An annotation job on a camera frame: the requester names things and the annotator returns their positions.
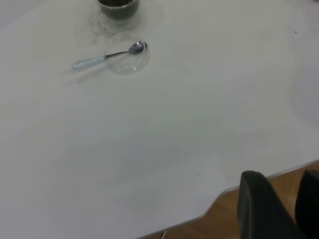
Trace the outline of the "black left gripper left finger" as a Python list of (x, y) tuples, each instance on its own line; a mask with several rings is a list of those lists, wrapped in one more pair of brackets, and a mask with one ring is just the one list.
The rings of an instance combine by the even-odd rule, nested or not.
[(237, 217), (242, 239), (305, 239), (269, 180), (256, 171), (241, 174)]

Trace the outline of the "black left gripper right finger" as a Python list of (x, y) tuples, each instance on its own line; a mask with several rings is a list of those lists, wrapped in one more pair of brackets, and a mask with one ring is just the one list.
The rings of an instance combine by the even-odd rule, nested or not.
[(295, 219), (309, 239), (319, 238), (319, 172), (306, 170), (295, 204)]

